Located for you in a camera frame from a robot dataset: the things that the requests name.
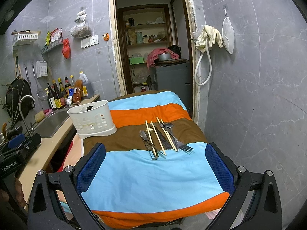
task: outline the wooden chopstick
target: wooden chopstick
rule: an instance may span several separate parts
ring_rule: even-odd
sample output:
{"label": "wooden chopstick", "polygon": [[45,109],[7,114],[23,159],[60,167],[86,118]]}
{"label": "wooden chopstick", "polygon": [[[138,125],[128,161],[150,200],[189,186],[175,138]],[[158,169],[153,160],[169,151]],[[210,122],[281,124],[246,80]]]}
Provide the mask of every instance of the wooden chopstick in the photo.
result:
{"label": "wooden chopstick", "polygon": [[165,135],[166,135],[166,137],[167,137],[167,139],[168,139],[168,141],[169,141],[171,147],[173,148],[173,150],[174,150],[174,151],[177,151],[177,149],[176,149],[176,147],[175,147],[173,141],[171,140],[171,137],[169,136],[168,132],[167,132],[164,128],[162,128],[162,130],[164,131],[164,133],[165,133]]}
{"label": "wooden chopstick", "polygon": [[169,134],[167,131],[166,131],[166,134],[168,135],[169,139],[171,140],[171,145],[175,148],[175,150],[176,150],[176,152],[177,152],[177,149],[176,149],[176,147],[175,147],[174,142],[172,141],[172,138],[171,138],[170,134]]}
{"label": "wooden chopstick", "polygon": [[[150,132],[149,132],[149,129],[148,129],[147,120],[145,120],[145,123],[146,123],[147,132],[148,132],[148,135],[149,135],[149,140],[150,140],[151,144],[154,144],[152,139],[151,139],[151,135],[150,135]],[[155,156],[157,157],[158,155],[156,153],[156,150],[154,149],[154,147],[151,147],[151,148],[153,149],[153,152],[154,152]]]}
{"label": "wooden chopstick", "polygon": [[156,136],[157,136],[157,138],[158,138],[158,141],[159,141],[159,144],[160,144],[161,149],[162,149],[162,151],[163,151],[163,154],[166,156],[165,150],[164,150],[163,145],[162,145],[162,143],[161,143],[161,140],[160,140],[160,138],[159,138],[159,136],[158,136],[158,133],[157,133],[157,131],[156,131],[156,128],[155,128],[155,126],[154,126],[154,123],[153,123],[152,121],[151,121],[151,126],[152,126],[154,132],[156,133]]}

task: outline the faucet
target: faucet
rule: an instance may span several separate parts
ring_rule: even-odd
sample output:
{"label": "faucet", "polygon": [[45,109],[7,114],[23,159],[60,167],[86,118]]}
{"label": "faucet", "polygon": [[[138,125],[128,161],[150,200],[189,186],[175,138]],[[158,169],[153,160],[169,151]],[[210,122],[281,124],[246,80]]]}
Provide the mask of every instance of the faucet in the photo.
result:
{"label": "faucet", "polygon": [[20,113],[20,115],[21,115],[22,121],[23,121],[23,123],[25,124],[25,127],[26,127],[26,129],[27,129],[28,134],[29,134],[30,136],[32,136],[32,133],[31,133],[31,131],[29,130],[29,128],[28,128],[28,126],[27,126],[25,117],[23,116],[23,114],[22,114],[22,112],[21,112],[21,103],[22,103],[22,101],[23,101],[25,98],[30,98],[30,99],[33,100],[33,102],[35,102],[35,98],[33,98],[31,95],[25,95],[25,96],[23,96],[23,97],[20,99],[20,101],[19,101],[19,103],[18,103],[19,113]]}

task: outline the orange stripe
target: orange stripe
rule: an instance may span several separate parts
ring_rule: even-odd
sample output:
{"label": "orange stripe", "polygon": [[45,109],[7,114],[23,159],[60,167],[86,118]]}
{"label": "orange stripe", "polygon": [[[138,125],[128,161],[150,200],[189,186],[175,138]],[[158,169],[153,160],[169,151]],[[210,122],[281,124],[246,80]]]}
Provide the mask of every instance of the orange stripe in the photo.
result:
{"label": "orange stripe", "polygon": [[99,215],[104,223],[112,228],[127,229],[147,223],[172,221],[181,217],[193,216],[219,209],[223,207],[228,197],[229,194],[223,192],[194,206],[160,213],[138,214],[96,210],[93,210],[93,213]]}
{"label": "orange stripe", "polygon": [[127,125],[140,125],[147,122],[156,122],[156,117],[162,118],[165,122],[174,121],[180,118],[191,120],[188,112],[179,104],[169,103],[167,105],[157,105],[150,108],[140,108],[137,110],[111,110],[113,122],[117,128]]}

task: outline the sink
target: sink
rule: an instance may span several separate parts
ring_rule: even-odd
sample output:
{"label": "sink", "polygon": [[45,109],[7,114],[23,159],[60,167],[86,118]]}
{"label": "sink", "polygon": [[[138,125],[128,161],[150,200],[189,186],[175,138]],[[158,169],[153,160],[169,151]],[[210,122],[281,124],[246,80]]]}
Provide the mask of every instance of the sink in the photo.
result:
{"label": "sink", "polygon": [[47,117],[37,124],[33,133],[38,133],[42,138],[50,138],[56,133],[61,125],[69,118],[69,108],[52,111]]}

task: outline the red plastic bag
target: red plastic bag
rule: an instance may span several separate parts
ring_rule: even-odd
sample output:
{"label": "red plastic bag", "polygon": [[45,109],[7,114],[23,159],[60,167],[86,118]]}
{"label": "red plastic bag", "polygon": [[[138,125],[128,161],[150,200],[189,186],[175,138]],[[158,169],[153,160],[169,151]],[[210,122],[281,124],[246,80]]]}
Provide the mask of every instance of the red plastic bag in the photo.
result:
{"label": "red plastic bag", "polygon": [[62,49],[62,54],[63,56],[68,59],[70,58],[70,46],[69,46],[69,40],[68,38],[63,40],[63,49]]}

